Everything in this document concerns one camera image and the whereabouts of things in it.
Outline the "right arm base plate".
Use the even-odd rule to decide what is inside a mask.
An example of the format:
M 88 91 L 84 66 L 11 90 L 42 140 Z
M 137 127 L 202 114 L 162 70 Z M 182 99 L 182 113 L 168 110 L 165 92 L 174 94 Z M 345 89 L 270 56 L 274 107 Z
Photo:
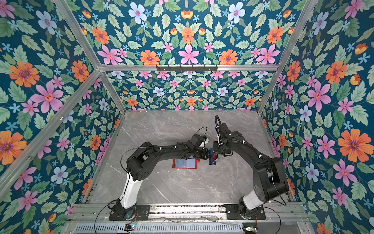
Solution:
M 224 204 L 228 220 L 265 220 L 266 215 L 263 206 L 252 210 L 244 204 Z

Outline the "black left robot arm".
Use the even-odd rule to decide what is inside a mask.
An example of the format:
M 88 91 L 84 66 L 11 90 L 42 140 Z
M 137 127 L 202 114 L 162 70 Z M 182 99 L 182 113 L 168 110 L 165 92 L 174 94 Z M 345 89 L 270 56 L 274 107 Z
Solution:
M 136 213 L 137 196 L 143 180 L 151 175 L 156 165 L 165 160 L 194 158 L 208 160 L 211 153 L 205 140 L 189 140 L 174 145 L 158 146 L 144 142 L 126 161 L 126 182 L 123 192 L 113 206 L 112 214 L 122 220 L 131 219 Z

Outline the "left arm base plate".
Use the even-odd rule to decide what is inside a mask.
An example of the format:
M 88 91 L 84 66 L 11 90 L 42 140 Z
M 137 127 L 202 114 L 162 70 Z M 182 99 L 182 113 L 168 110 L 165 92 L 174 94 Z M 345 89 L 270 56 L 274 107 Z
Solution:
M 134 205 L 130 208 L 123 208 L 121 204 L 116 204 L 111 208 L 110 221 L 144 221 L 148 220 L 150 205 Z

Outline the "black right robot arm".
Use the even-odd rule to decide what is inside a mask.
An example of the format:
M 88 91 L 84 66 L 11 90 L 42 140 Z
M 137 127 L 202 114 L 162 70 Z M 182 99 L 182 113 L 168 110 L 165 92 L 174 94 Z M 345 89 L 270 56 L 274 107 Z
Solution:
M 253 171 L 253 189 L 240 198 L 239 213 L 251 217 L 270 200 L 289 191 L 285 169 L 279 158 L 260 152 L 238 131 L 230 131 L 225 123 L 216 124 L 218 140 L 213 143 L 213 152 L 228 157 L 237 153 Z

